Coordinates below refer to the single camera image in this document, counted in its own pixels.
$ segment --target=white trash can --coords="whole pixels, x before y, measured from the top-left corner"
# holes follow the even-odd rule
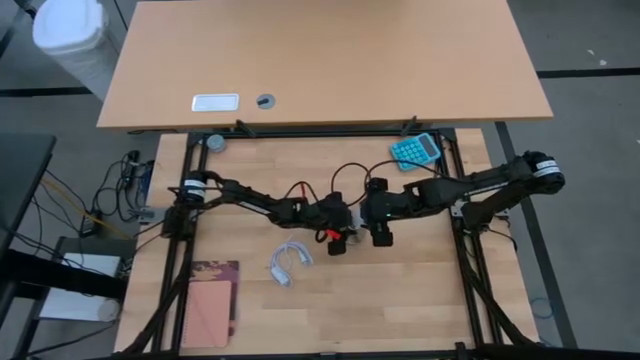
[[[118,62],[108,25],[97,0],[47,0],[33,23],[33,41],[104,101]]]

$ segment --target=wooden tabletop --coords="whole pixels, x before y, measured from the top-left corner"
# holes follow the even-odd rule
[[[197,94],[239,108],[192,112]],[[262,94],[275,97],[258,108]],[[99,127],[549,119],[506,0],[139,2]]]
[[[467,172],[490,167],[480,130],[457,130]],[[389,158],[393,137],[229,140],[221,154],[210,154],[208,169],[246,186],[281,197],[296,181],[308,181],[318,196],[329,192],[333,172],[350,161],[365,166]],[[149,204],[168,206],[167,189],[180,178],[186,135],[163,135],[151,183]],[[430,177],[401,173],[394,165],[376,170],[389,179],[390,191]],[[336,190],[347,201],[362,192],[363,172],[347,168]],[[285,230],[238,206],[225,205],[200,216],[194,260],[239,260],[238,321],[225,348],[183,349],[184,355],[362,352],[451,349],[472,346],[471,332],[456,262],[449,215],[390,224],[395,244],[374,248],[368,237],[331,257],[314,232]],[[494,221],[492,228],[508,233]],[[155,236],[140,236],[139,243]],[[315,264],[294,264],[294,287],[276,285],[267,265],[273,250],[290,236],[307,244]],[[166,239],[145,246],[136,256],[124,302],[116,349],[126,347],[146,324],[158,303],[167,253]],[[482,235],[496,300],[515,324],[536,338],[518,260],[508,239]],[[485,334],[489,334],[481,311]],[[170,335],[172,327],[167,327]]]

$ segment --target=gray floor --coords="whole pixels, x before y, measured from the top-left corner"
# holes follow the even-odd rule
[[[125,19],[133,2],[120,1]],[[640,66],[640,2],[634,0],[513,0],[509,2],[538,70]],[[114,11],[113,1],[105,6]],[[15,14],[13,3],[0,3],[0,35]],[[112,19],[112,36],[122,41],[124,26]],[[0,89],[76,86],[77,82],[38,52],[23,19],[0,59]],[[640,352],[640,241],[634,221],[640,218],[640,77],[545,80],[555,113],[545,123],[510,124],[518,152],[539,149],[553,154],[568,185],[554,197],[534,199],[579,345],[583,348]],[[50,169],[85,199],[98,186],[104,169],[131,149],[153,156],[157,134],[129,136],[95,128],[100,102],[92,95],[46,98],[0,98],[0,131],[52,133],[58,137]],[[504,160],[493,125],[483,124],[492,161]],[[38,193],[48,209],[53,204]],[[75,220],[75,213],[70,212]],[[71,236],[44,215],[44,240]],[[132,233],[133,227],[127,228]],[[530,298],[544,297],[526,226],[514,211],[513,234]],[[30,209],[21,231],[37,236],[37,216]],[[13,319],[23,319],[28,301],[16,301]],[[544,306],[536,306],[543,312]],[[72,339],[100,324],[47,322],[34,348]],[[538,320],[542,337],[560,344],[553,320]],[[115,331],[65,349],[45,359],[86,358],[109,354]],[[0,331],[0,358],[11,354],[17,333]]]

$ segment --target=white bin lid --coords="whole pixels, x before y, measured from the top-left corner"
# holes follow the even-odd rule
[[[47,0],[33,23],[33,41],[50,55],[90,50],[102,40],[107,19],[97,0]]]

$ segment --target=red clip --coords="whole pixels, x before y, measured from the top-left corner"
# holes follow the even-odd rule
[[[325,232],[331,237],[332,240],[340,240],[340,238],[342,237],[342,235],[340,235],[340,233],[337,231],[327,230]]]

